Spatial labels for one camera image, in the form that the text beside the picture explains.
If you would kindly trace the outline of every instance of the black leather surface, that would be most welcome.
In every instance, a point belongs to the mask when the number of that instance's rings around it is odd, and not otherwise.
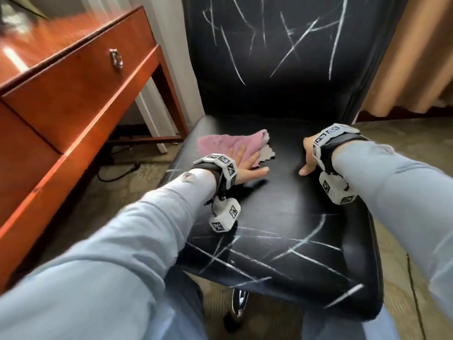
[[[205,112],[350,124],[406,2],[183,0]]]
[[[267,179],[230,190],[229,195],[242,207],[237,227],[224,235],[214,233],[207,223],[211,207],[206,206],[178,264],[227,286],[264,279],[240,288],[304,308],[324,308],[363,284],[362,289],[327,310],[359,320],[374,318],[382,306],[383,283],[374,226],[365,204],[357,200],[334,205],[318,182],[320,171],[308,177],[298,175],[305,161],[303,138],[327,125],[294,119],[204,116],[169,168],[177,171],[167,172],[160,185],[190,169],[198,157],[200,136],[248,135],[267,129],[276,156],[266,162],[270,167]],[[294,250],[305,257],[289,252],[274,259],[317,228],[308,242]],[[218,259],[210,263],[219,252]]]

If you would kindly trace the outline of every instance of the person's leg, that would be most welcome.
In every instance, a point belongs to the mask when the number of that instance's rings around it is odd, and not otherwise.
[[[377,318],[357,322],[308,311],[303,316],[303,340],[399,340],[395,322],[385,306]]]
[[[150,321],[146,340],[207,339],[200,287],[179,268],[165,277],[165,295]]]

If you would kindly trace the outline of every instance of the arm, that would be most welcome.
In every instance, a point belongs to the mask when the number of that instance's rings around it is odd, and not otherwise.
[[[374,142],[338,147],[332,164],[413,258],[453,320],[453,178]]]
[[[196,213],[215,193],[192,170],[126,206],[0,299],[1,339],[141,339]]]

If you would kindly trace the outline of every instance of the hand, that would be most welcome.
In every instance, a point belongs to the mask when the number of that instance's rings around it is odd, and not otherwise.
[[[235,162],[236,166],[238,167],[239,171],[237,172],[236,183],[235,185],[240,185],[242,183],[246,183],[247,181],[253,179],[260,179],[267,175],[269,172],[269,167],[260,168],[258,170],[250,170],[252,165],[255,161],[260,157],[260,152],[257,151],[247,160],[242,161],[244,157],[244,153],[246,152],[246,146],[243,145],[237,154],[233,157],[234,149],[231,148],[228,152],[228,156],[231,157]]]
[[[311,137],[305,137],[303,139],[303,148],[305,149],[305,162],[306,164],[300,169],[299,175],[305,176],[310,174],[314,169],[316,168],[316,160],[313,156],[313,141],[315,138],[319,136],[319,133],[317,133],[314,136]]]

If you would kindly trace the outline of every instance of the floor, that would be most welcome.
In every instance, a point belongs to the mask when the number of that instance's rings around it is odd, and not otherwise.
[[[390,144],[399,153],[425,161],[453,176],[453,117],[376,121],[360,123],[357,127],[365,136]],[[59,226],[41,262],[48,261],[74,242],[86,238],[121,207],[155,188],[179,147],[168,144],[168,153],[160,154],[154,145],[143,145],[115,154],[116,165],[102,167],[100,171],[103,179],[121,175],[136,160],[142,162],[142,166],[116,182],[103,183],[95,177],[80,202]],[[375,222],[384,271],[385,304],[403,340],[422,340],[406,252],[382,224]],[[429,296],[426,281],[414,263],[411,263],[411,267],[426,338],[453,339],[450,322],[437,311]],[[226,333],[222,318],[228,309],[230,290],[201,278],[195,280],[205,295],[205,323],[209,339],[300,339],[302,311],[291,303],[258,295],[252,295],[249,299],[246,320],[241,330],[234,336]]]

